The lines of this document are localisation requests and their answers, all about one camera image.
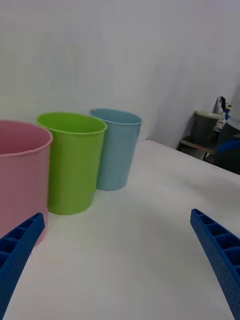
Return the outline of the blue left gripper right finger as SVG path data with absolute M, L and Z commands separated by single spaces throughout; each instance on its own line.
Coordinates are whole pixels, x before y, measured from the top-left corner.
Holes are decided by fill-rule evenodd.
M 191 210 L 190 224 L 234 319 L 240 319 L 240 239 L 198 209 Z

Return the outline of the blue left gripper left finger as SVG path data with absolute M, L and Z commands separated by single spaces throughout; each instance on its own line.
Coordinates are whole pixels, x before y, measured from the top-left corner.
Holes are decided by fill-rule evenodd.
M 45 228 L 37 213 L 0 239 L 0 319 L 5 315 L 28 258 Z

